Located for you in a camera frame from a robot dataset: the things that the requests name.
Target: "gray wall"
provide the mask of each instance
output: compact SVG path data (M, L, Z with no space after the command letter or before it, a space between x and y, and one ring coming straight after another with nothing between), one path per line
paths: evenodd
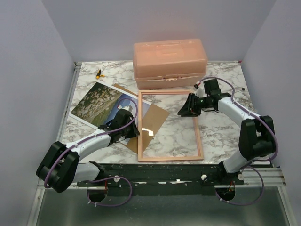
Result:
M42 0L74 61L130 60L135 42L200 38L241 60L276 0Z
M301 1L277 0L243 59L254 106L270 115L280 144L275 161L301 225Z
M0 7L0 221L26 225L35 170L56 139L74 64L40 0Z

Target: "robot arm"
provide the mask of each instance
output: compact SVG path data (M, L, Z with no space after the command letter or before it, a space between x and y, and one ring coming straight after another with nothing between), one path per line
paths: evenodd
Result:
M113 120L101 125L93 134L78 141L68 144L62 144L59 141L54 142L38 167L36 175L43 181L47 181L47 184L58 193L67 189L71 183L95 180L103 172L103 169L95 162L79 162L96 150L108 147L121 138L127 139L138 136L139 131L135 121L130 124L133 120L131 110L131 106L119 109ZM71 147L73 147L72 151L69 150L55 165L59 156Z
M201 93L200 88L198 88L196 94L190 93L178 115L182 117L197 117L201 115L202 110L212 108L229 116L240 127L239 150L220 163L223 171L222 176L237 173L242 167L256 160L256 158L275 152L276 145L271 134L255 117L250 116L250 114L241 109L245 107L240 104L238 104L240 106L238 107L234 104L229 93L221 93L217 79L205 81L204 87L207 96L198 96ZM274 132L272 118L255 113L252 113L252 115L262 119Z

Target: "metal floor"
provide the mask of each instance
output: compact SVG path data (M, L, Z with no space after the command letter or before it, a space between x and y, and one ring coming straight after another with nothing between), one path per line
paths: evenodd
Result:
M259 188L237 188L233 201L249 202ZM118 203L114 197L107 203ZM88 205L85 189L58 194L46 190L39 226L288 226L277 187L267 187L263 198L245 207L227 205L215 196L135 196L115 208Z

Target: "pink plastic box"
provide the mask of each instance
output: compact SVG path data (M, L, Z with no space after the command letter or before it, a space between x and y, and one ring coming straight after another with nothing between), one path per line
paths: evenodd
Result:
M206 74L207 62L200 39L134 44L134 78L138 89L194 85Z

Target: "screwdriver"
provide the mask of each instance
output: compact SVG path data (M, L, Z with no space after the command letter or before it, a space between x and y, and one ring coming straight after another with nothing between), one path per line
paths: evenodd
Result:
M115 79L130 79L130 78L121 78L121 77L115 77L115 76L106 76L104 74L101 74L101 70L99 69L98 72L97 72L97 75L96 75L96 79L99 79L99 78L105 78L105 77L108 77L108 78L115 78Z

